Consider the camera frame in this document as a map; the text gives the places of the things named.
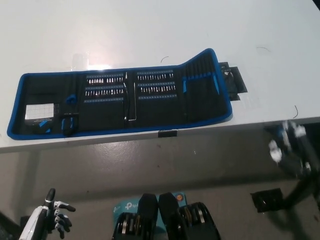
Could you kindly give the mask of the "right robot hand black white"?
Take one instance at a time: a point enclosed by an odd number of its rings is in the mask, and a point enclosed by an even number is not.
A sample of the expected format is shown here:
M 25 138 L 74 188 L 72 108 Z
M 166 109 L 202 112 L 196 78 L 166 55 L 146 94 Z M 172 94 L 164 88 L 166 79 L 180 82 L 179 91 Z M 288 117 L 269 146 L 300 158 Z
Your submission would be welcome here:
M 285 173 L 302 179 L 317 165 L 317 155 L 306 129 L 292 120 L 283 121 L 275 129 L 269 142 L 269 154 Z

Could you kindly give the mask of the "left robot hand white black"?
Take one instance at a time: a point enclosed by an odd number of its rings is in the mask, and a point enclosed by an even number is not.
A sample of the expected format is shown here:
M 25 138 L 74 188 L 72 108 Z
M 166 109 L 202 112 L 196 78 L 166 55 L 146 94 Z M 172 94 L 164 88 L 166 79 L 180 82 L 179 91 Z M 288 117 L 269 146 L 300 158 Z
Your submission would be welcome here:
M 51 188 L 42 205 L 36 207 L 27 220 L 20 236 L 20 240 L 45 240 L 53 231 L 58 231 L 61 240 L 72 227 L 70 218 L 62 212 L 75 212 L 76 208 L 70 204 L 55 200 L 56 189 Z

